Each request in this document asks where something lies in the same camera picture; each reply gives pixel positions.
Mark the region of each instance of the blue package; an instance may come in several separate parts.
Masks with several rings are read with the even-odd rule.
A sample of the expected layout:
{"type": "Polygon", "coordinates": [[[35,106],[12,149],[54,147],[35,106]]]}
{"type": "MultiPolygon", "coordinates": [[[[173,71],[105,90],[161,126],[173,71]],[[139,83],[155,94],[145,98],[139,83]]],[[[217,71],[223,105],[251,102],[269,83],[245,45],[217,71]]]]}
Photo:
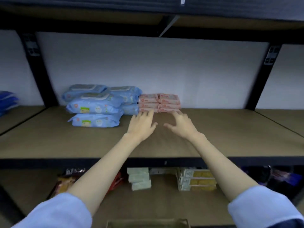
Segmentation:
{"type": "Polygon", "coordinates": [[[70,113],[116,114],[120,112],[123,98],[107,92],[86,93],[67,104],[70,113]]]}
{"type": "Polygon", "coordinates": [[[113,95],[119,95],[123,97],[124,104],[137,103],[139,95],[142,94],[141,89],[135,86],[110,87],[106,91],[113,95]]]}
{"type": "Polygon", "coordinates": [[[120,108],[124,111],[124,115],[137,115],[139,110],[137,103],[121,105],[120,108]]]}
{"type": "Polygon", "coordinates": [[[16,97],[8,97],[3,100],[0,100],[0,110],[1,111],[7,111],[11,108],[18,106],[18,98],[16,97]]]}
{"type": "Polygon", "coordinates": [[[101,93],[107,86],[105,85],[87,85],[87,84],[76,84],[71,85],[69,90],[62,95],[62,99],[66,102],[70,102],[74,98],[77,98],[85,93],[101,93]]]}
{"type": "Polygon", "coordinates": [[[10,98],[13,97],[14,94],[12,92],[8,92],[8,91],[0,91],[0,100],[4,100],[6,98],[10,98]]]}
{"type": "Polygon", "coordinates": [[[114,127],[119,125],[119,120],[123,114],[123,110],[119,110],[116,114],[76,114],[72,117],[73,126],[84,126],[84,127],[114,127]]]}

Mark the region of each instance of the wooden shelf board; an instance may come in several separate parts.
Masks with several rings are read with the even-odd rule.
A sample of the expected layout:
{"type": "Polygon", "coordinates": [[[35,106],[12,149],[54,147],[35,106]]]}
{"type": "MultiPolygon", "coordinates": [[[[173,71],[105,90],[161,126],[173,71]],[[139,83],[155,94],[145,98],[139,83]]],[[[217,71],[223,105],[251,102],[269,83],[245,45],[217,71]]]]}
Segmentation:
{"type": "Polygon", "coordinates": [[[112,219],[187,218],[191,226],[231,225],[228,200],[220,189],[180,192],[174,175],[151,176],[152,187],[132,192],[125,183],[105,196],[93,217],[93,228],[112,219]]]}
{"type": "Polygon", "coordinates": [[[43,110],[44,106],[18,106],[0,117],[0,133],[12,128],[18,123],[43,110]]]}
{"type": "Polygon", "coordinates": [[[304,110],[256,109],[256,111],[304,136],[304,110]]]}
{"type": "MultiPolygon", "coordinates": [[[[244,109],[182,109],[209,141],[227,157],[304,156],[304,138],[244,109]]],[[[115,128],[74,127],[63,107],[52,107],[0,137],[0,158],[99,158],[127,131],[130,116],[115,128]]],[[[162,125],[167,113],[154,115],[155,132],[130,157],[199,157],[186,140],[162,125]]]]}

